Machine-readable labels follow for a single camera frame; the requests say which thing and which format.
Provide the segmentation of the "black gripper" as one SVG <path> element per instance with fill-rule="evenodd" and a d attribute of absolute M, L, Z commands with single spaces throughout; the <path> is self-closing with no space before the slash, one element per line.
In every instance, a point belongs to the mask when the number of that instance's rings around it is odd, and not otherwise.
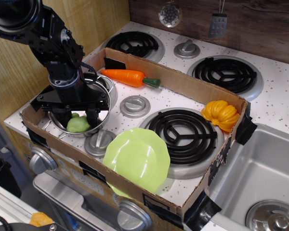
<path fill-rule="evenodd" d="M 99 113 L 110 109 L 110 95 L 105 87 L 98 82 L 88 85 L 81 79 L 71 83 L 57 80 L 38 94 L 36 100 L 64 128 L 72 118 L 71 111 L 86 111 L 87 122 L 96 127 Z"/>

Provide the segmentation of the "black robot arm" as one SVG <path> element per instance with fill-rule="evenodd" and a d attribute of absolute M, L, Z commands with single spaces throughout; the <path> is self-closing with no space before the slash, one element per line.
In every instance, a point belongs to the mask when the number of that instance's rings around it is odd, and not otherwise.
<path fill-rule="evenodd" d="M 91 128 L 101 111 L 110 110 L 106 90 L 89 87 L 82 68 L 83 46 L 78 45 L 62 19 L 40 0 L 0 0 L 0 38 L 28 45 L 47 69 L 50 85 L 36 100 L 67 127 L 72 111 L 84 111 Z"/>

